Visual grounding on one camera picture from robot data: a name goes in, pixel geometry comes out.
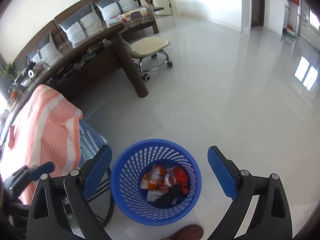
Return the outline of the cream rolling stool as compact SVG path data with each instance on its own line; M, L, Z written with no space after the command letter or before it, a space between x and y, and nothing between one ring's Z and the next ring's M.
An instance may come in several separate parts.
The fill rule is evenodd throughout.
M171 45L171 43L167 40L159 37L145 37L132 44L124 41L124 44L129 54L131 55L131 58L133 60L138 60L138 62L135 63L135 67L138 70L141 78L145 82L148 82L151 79L149 73L158 70L161 66L166 65L167 68L173 67L171 57L165 50L165 48ZM155 68L144 70L142 65L143 60L147 57L156 59L158 54L162 54L165 56L164 62L159 64Z

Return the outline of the grey blue cushion far right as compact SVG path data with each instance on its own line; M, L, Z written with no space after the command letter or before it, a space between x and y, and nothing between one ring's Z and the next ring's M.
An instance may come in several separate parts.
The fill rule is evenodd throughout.
M100 0L95 5L100 10L106 26L111 26L120 22L119 16L138 8L135 0Z

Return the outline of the black foam mesh sleeve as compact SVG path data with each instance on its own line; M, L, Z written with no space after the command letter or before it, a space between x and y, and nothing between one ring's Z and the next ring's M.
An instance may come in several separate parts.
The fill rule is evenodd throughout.
M172 207L174 200L177 200L180 196L184 195L183 190L180 185L174 185L169 188L169 191L159 197L155 201L155 205L158 208L166 209Z

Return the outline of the red plastic bag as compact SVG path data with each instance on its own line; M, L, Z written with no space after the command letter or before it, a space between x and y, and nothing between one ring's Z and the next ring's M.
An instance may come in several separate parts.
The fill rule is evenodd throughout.
M186 170L180 166L175 166L172 169L172 174L175 177L176 184L180 185L183 194L189 192L189 176Z

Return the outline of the orange striped tablecloth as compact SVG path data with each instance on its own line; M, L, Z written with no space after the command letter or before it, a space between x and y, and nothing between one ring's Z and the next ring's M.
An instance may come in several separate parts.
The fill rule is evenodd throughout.
M55 165L51 177L67 175L80 163L80 125L83 113L61 93L39 85L14 121L15 144L4 146L1 177L7 179L24 165Z

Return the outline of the grey blue cushion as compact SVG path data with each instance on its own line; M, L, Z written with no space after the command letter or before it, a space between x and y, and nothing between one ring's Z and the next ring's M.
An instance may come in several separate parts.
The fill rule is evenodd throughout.
M111 26L120 22L119 16L138 8L135 0L100 0L95 5L100 10L106 26Z
M74 14L59 23L66 33L73 48L82 44L89 37L103 31L103 24L92 2L77 10Z
M40 42L28 54L30 61L38 63L44 62L48 66L53 66L57 61L63 58L63 55L57 50L52 38L52 33L45 35Z

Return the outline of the brown shoe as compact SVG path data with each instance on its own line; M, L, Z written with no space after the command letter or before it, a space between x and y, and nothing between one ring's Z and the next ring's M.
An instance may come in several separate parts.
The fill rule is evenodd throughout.
M169 240L200 240L204 234L204 230L199 225L188 225L165 239Z

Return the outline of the shiny red foil snack bag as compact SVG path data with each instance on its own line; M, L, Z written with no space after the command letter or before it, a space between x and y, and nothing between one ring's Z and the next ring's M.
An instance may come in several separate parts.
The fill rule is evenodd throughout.
M176 184L176 178L174 175L167 173L164 176L161 176L158 184L159 190L161 190L164 193L168 193L169 189L173 187Z

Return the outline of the white orange wrapper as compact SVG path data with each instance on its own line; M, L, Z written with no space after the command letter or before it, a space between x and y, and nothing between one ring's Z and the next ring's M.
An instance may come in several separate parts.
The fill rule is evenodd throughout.
M140 188L145 190L157 189L161 176L166 174L165 168L160 165L153 165L151 170L142 176Z

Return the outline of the floral sofa blanket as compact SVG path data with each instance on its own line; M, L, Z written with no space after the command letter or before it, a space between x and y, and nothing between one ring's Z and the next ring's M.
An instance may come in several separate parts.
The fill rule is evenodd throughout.
M155 12L153 7L146 5L114 16L111 19L105 20L105 23L108 27L121 23L124 25L124 30L129 30L153 22L154 19Z

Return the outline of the red long snack wrapper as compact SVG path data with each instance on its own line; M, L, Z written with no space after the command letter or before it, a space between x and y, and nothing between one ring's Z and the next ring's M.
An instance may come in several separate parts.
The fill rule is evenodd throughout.
M15 144L15 135L14 135L14 132L15 132L15 126L12 125L9 129L9 141L8 141L8 148L9 149L12 149L14 147L14 144Z

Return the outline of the green potted plant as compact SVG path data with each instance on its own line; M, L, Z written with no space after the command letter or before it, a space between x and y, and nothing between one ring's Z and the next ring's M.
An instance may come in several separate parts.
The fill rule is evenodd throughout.
M1 75L11 81L15 80L17 77L15 63L9 62L8 64L6 64L1 70Z

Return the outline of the glass tray with tape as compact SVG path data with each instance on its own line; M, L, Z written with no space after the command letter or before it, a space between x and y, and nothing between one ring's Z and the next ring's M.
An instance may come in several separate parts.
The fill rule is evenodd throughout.
M13 85L19 89L27 88L43 70L48 70L49 68L49 64L44 61L37 63L31 61L21 73L17 74Z

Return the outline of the blue plastic trash basket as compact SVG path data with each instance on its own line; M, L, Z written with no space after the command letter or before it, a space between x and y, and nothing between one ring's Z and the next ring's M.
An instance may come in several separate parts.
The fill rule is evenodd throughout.
M180 145L149 139L128 147L111 173L111 193L121 211L149 226L174 223L195 206L201 191L200 169Z

